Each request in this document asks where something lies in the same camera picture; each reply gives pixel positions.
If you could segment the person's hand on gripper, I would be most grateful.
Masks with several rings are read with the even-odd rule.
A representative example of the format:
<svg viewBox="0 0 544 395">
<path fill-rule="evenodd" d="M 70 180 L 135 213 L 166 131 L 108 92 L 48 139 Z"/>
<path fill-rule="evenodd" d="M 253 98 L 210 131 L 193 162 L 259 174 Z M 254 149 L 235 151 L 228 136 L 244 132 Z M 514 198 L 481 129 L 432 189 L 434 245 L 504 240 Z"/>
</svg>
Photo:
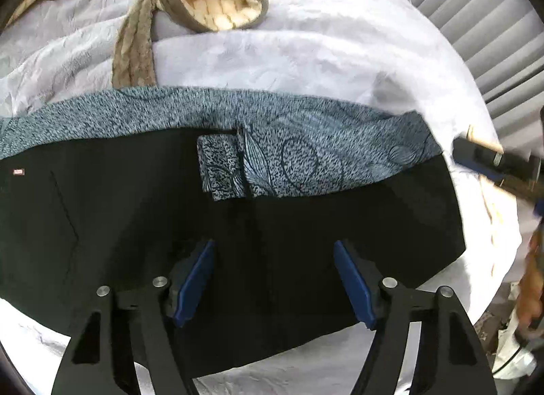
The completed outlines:
<svg viewBox="0 0 544 395">
<path fill-rule="evenodd" d="M 526 256 L 524 275 L 519 282 L 519 295 L 516 303 L 518 329 L 531 335 L 533 320 L 542 315 L 541 296 L 543 292 L 543 274 L 539 270 L 539 246 L 542 242 L 541 226 L 534 231 Z"/>
</svg>

